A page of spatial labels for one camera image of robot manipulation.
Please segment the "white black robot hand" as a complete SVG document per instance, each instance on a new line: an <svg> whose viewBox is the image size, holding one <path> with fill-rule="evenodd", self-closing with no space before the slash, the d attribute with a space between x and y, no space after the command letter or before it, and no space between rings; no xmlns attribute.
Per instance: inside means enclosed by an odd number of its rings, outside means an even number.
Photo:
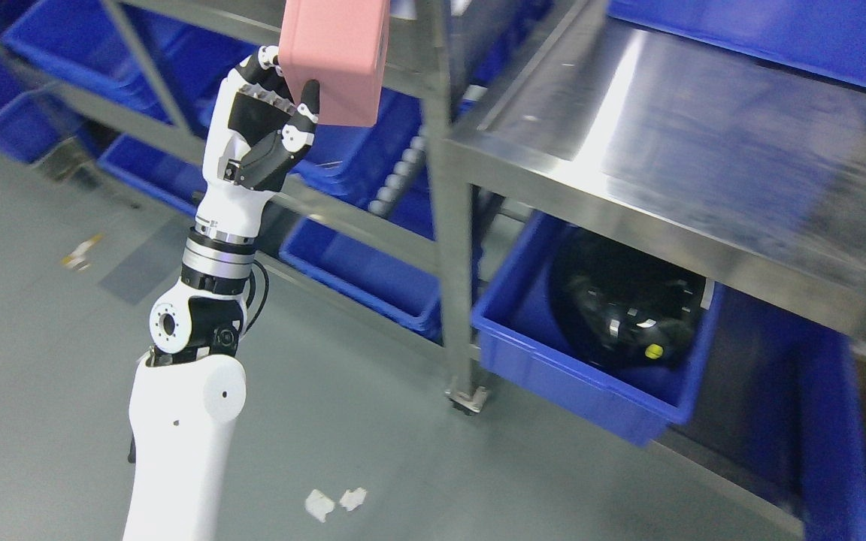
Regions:
<svg viewBox="0 0 866 541"><path fill-rule="evenodd" d="M217 240L257 237L265 206L315 141L319 83L306 82L294 99L278 54L278 46L261 46L220 83L195 214L196 228Z"/></svg>

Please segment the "white robot forearm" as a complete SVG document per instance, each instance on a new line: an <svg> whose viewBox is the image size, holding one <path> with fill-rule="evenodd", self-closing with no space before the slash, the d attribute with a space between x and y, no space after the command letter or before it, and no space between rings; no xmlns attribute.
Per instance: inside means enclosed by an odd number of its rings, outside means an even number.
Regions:
<svg viewBox="0 0 866 541"><path fill-rule="evenodd" d="M125 540L212 540L238 416L251 236L189 230L175 284L149 312L129 403L135 477Z"/></svg>

